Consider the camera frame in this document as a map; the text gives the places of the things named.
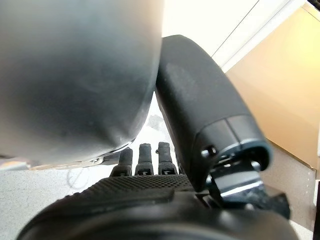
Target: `metal bracket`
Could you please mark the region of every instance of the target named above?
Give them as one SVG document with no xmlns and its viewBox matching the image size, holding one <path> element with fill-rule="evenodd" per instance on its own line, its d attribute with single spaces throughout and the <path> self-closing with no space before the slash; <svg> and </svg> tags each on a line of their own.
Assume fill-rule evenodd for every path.
<svg viewBox="0 0 320 240">
<path fill-rule="evenodd" d="M 289 219 L 286 195 L 265 186 L 259 170 L 258 162 L 244 159 L 230 159 L 216 165 L 207 178 L 209 191 L 214 188 L 210 195 L 213 197 L 218 189 L 220 202 L 225 208 L 272 210 Z"/>
</svg>

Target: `black robotic finger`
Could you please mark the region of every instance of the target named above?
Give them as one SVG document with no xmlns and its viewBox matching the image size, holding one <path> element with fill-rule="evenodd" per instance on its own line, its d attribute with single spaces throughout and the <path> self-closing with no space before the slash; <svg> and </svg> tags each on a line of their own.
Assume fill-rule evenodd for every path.
<svg viewBox="0 0 320 240">
<path fill-rule="evenodd" d="M 178 174 L 176 166 L 172 163 L 170 155 L 170 144 L 168 142 L 159 142 L 158 150 L 159 154 L 159 175 L 175 175 Z"/>
<path fill-rule="evenodd" d="M 119 163 L 112 169 L 110 177 L 131 176 L 133 151 L 127 147 L 120 154 Z"/>
<path fill-rule="evenodd" d="M 135 167 L 135 176 L 153 175 L 154 167 L 151 159 L 151 145 L 149 143 L 140 144 L 139 160 Z"/>
</svg>

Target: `black plastic casing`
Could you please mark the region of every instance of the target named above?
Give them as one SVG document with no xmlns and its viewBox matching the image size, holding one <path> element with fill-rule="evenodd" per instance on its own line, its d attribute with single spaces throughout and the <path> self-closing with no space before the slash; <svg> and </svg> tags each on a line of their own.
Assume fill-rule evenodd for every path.
<svg viewBox="0 0 320 240">
<path fill-rule="evenodd" d="M 162 41 L 156 97 L 178 161 L 196 191 L 219 161 L 245 155 L 265 170 L 271 148 L 242 98 L 212 58 L 192 40 Z"/>
</svg>

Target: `textured rubber surface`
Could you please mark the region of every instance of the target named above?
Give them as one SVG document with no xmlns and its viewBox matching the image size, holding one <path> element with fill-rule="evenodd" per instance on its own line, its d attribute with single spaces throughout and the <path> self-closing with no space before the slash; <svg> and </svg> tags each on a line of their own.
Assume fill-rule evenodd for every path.
<svg viewBox="0 0 320 240">
<path fill-rule="evenodd" d="M 79 198 L 95 197 L 97 192 L 108 197 L 112 194 L 138 192 L 147 189 L 193 190 L 187 175 L 146 175 L 104 178 L 79 194 Z"/>
</svg>

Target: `black rubber grip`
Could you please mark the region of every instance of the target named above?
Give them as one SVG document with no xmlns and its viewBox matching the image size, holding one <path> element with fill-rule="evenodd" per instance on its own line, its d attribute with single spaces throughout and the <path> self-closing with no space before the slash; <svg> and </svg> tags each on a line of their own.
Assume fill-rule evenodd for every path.
<svg viewBox="0 0 320 240">
<path fill-rule="evenodd" d="M 204 188 L 210 168 L 223 159 L 250 152 L 261 170 L 269 165 L 271 149 L 249 109 L 192 40 L 181 35 L 163 39 L 156 96 L 178 161 L 195 190 Z"/>
</svg>

